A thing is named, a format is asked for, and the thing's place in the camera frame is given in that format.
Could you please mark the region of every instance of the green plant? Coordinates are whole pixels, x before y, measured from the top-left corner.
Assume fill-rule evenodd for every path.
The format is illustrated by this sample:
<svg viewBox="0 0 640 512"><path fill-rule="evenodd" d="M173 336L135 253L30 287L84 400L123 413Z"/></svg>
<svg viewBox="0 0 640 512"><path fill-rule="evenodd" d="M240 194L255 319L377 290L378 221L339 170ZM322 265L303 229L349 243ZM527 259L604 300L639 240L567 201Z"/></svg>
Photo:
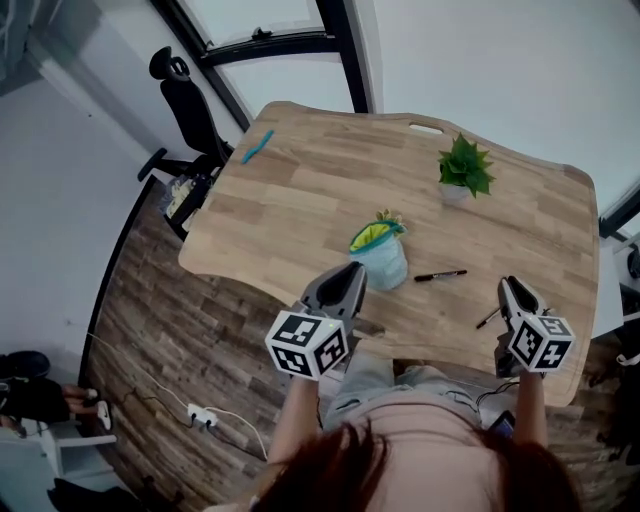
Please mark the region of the green plant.
<svg viewBox="0 0 640 512"><path fill-rule="evenodd" d="M489 194L489 183L495 178L486 171L493 163L485 160L488 151L478 151L478 143L470 144L459 133L451 151L440 151L440 154L440 183L467 187L473 197L478 192Z"/></svg>

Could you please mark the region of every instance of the chair headrest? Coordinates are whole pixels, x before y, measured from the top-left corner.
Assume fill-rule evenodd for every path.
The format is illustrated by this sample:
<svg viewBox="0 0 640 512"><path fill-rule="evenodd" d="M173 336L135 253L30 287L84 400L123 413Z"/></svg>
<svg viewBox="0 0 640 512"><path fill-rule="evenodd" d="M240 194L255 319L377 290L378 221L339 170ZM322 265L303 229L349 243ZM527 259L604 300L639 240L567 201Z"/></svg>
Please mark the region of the chair headrest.
<svg viewBox="0 0 640 512"><path fill-rule="evenodd" d="M151 57L149 74L156 80L190 80L187 63L181 57L171 56L171 46L165 46Z"/></svg>

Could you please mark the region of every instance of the desk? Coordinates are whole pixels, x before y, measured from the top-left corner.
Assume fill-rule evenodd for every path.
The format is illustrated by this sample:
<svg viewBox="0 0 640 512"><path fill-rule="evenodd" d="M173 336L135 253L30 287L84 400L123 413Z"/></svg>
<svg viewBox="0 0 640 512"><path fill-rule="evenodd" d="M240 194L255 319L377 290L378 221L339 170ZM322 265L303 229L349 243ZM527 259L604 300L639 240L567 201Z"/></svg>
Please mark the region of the desk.
<svg viewBox="0 0 640 512"><path fill-rule="evenodd" d="M415 130L410 125L439 129ZM246 165L245 152L273 129ZM491 196L452 206L438 189L438 150L462 132L489 150ZM591 339L598 285L598 227L591 179L536 160L451 123L413 114L354 115L288 102L267 105L198 212L180 253L197 274L229 277L289 305L327 269L376 210L402 213L410 275L464 268L464 277L367 290L361 316L385 329L363 340L376 354L439 360L494 373L504 322L475 325L497 306L500 277L536 288L577 336L545 379L548 405L573 398Z"/></svg>

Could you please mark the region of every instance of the white cable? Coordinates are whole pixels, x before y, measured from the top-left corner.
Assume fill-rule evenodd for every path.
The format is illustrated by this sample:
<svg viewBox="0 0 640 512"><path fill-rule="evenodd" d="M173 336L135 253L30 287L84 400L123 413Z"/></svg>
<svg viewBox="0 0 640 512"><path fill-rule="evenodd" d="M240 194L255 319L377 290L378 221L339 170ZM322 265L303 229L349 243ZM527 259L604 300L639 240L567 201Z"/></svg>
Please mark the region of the white cable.
<svg viewBox="0 0 640 512"><path fill-rule="evenodd" d="M267 458L268 458L267 457L267 450L264 447L264 443L262 442L262 438L260 437L260 433L256 430L256 427L254 427L251 423L249 423L247 420L245 420L242 416L238 416L234 412L229 412L229 411L225 411L225 410L222 410L222 409L218 409L217 407L204 407L204 410L205 411L221 412L222 414L229 414L230 416L233 416L234 418L238 418L239 420L244 421L256 433L256 437L258 438L258 441L260 442L260 448L262 448L262 455L264 455L264 460L267 460Z"/></svg>
<svg viewBox="0 0 640 512"><path fill-rule="evenodd" d="M129 357L122 352L122 350L119 350L113 346L111 346L109 343L107 343L106 341L104 341L102 338L96 336L95 334L91 334L90 332L87 333L89 336L91 336L93 339L98 340L100 343L104 344L105 346L109 347L111 350L113 350L114 352L118 352L120 355L124 356L124 358L127 360L127 362L132 365L135 366L139 371L141 371L142 373L144 373L147 377L149 377L156 386L158 386L160 389L165 390L167 393L169 393L171 396L173 396L173 398L175 398L178 403L180 405L182 405L182 407L184 407L185 409L189 409L187 404L185 404L182 400L180 400L180 398L178 397L178 395L176 395L173 391L171 391L169 388L163 386L162 384L160 384L147 370L145 370L144 368L142 368L138 363L135 363L134 361L132 361L131 359L129 359ZM219 412L222 414L229 414L230 416L233 416L234 418L238 418L240 421L244 422L246 425L248 425L249 427L251 427L251 430L253 430L256 433L256 437L258 438L258 442L260 443L260 448L262 448L262 454L264 455L264 460L267 460L267 450L264 447L264 443L262 442L262 437L260 436L260 432L258 432L258 429L256 429L256 427L254 427L249 421L245 420L242 416L231 412L231 411L225 411L224 409L218 409L217 407L203 407L203 409L205 411L215 411L215 412Z"/></svg>

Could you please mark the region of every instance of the black office chair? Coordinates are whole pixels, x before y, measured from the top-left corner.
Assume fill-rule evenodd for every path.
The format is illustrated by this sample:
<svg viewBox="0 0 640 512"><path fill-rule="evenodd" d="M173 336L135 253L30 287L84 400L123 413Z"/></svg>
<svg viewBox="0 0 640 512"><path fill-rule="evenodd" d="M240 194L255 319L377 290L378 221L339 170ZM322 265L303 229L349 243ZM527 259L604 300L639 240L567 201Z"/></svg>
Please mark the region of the black office chair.
<svg viewBox="0 0 640 512"><path fill-rule="evenodd" d="M138 173L138 181L144 180L152 169L159 169L172 176L186 175L193 179L194 188L171 218L165 219L173 231L184 240L187 233L182 223L202 206L213 186L215 178L211 172L216 167L224 167L233 153L233 148L218 135L211 118L209 106L202 91L189 78L189 68L180 57L171 56L171 47L157 51L149 63L149 73L161 80L160 90L178 121L187 145L203 153L193 162L169 160L165 148L159 149Z"/></svg>

